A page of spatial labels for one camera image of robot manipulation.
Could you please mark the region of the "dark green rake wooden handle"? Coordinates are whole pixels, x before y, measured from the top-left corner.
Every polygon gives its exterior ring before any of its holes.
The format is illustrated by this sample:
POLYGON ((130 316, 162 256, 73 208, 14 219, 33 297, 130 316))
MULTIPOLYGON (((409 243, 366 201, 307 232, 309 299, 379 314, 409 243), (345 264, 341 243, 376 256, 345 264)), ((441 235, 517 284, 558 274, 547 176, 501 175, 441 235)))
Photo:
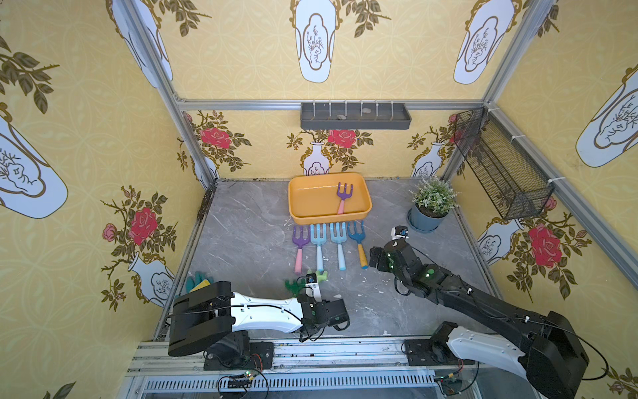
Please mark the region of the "dark green rake wooden handle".
POLYGON ((295 298, 306 292, 306 279, 304 277, 298 277, 295 280, 286 279, 284 285, 287 292, 295 298))

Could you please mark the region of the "dark blue rake yellow handle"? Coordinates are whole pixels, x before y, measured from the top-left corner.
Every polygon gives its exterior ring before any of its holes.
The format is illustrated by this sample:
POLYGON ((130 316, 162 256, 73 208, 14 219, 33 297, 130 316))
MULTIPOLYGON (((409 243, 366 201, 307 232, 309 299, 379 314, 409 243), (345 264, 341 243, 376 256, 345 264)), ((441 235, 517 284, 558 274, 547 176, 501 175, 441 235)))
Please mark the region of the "dark blue rake yellow handle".
POLYGON ((347 234, 350 239, 357 243, 358 256, 362 269, 369 267, 367 253, 363 246, 363 240, 366 238, 364 221, 349 221, 347 223, 347 234))

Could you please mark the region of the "light blue rake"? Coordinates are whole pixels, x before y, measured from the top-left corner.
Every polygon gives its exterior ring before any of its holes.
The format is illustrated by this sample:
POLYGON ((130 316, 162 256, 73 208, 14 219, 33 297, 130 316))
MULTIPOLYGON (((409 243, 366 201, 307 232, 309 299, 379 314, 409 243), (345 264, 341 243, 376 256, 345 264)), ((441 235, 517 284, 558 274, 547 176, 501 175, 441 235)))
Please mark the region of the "light blue rake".
POLYGON ((332 243, 337 245, 337 262, 341 271, 347 269, 343 245, 347 241, 346 223, 330 223, 330 235, 332 243))
POLYGON ((311 243, 316 246, 316 268, 317 273, 322 274, 324 272, 324 260, 322 248, 327 243, 327 225, 326 224, 312 224, 310 226, 311 243))

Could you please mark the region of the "orange plastic storage tray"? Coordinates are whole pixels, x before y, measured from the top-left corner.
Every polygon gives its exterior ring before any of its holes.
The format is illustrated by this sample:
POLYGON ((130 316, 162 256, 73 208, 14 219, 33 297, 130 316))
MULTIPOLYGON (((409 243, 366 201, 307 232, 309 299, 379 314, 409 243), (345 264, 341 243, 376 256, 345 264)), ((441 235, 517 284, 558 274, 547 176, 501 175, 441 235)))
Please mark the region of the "orange plastic storage tray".
POLYGON ((288 183, 288 209, 293 221, 300 225, 347 222, 365 219, 372 211, 372 198, 365 179, 355 172, 299 176, 288 183), (339 183, 354 185, 344 214, 337 214, 339 183))

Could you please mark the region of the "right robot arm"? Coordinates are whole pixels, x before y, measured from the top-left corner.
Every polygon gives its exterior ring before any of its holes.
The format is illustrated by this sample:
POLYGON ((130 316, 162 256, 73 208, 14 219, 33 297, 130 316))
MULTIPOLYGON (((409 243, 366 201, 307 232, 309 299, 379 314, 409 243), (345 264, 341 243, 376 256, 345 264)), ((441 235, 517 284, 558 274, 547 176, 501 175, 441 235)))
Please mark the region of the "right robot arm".
POLYGON ((563 315, 516 307, 438 264, 424 264, 405 239, 371 248, 369 263, 393 274, 416 297, 458 311, 492 330, 481 334, 451 325, 445 344, 455 357, 523 377, 546 398, 576 396, 589 357, 563 315))

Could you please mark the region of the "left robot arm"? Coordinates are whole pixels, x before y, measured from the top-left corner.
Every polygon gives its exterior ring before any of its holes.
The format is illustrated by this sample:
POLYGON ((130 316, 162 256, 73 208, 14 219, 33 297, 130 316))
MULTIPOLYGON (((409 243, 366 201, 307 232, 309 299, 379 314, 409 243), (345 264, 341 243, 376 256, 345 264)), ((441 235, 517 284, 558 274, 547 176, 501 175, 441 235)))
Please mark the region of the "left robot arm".
POLYGON ((171 357, 203 352, 232 332, 297 333, 304 342, 323 329, 343 331, 351 325, 341 299, 319 300, 312 289, 290 299, 261 299, 232 291, 229 281, 178 297, 169 318, 171 357))

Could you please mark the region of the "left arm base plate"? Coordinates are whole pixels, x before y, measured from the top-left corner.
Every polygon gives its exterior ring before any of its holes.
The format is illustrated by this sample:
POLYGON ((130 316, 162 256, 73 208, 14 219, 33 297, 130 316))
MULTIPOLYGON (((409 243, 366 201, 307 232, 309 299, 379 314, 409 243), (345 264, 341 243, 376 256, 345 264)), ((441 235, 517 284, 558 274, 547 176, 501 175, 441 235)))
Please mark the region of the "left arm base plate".
POLYGON ((204 352, 205 371, 272 368, 272 342, 217 342, 204 352))

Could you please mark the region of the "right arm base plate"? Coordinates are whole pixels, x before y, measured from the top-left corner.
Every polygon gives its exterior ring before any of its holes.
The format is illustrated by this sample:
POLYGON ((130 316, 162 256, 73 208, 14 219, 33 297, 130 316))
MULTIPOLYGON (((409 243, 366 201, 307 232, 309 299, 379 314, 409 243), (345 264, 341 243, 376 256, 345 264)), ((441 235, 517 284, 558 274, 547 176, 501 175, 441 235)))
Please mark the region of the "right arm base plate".
POLYGON ((448 346, 432 339, 408 339, 401 345, 401 351, 412 367, 446 366, 460 368, 464 361, 453 354, 448 346))

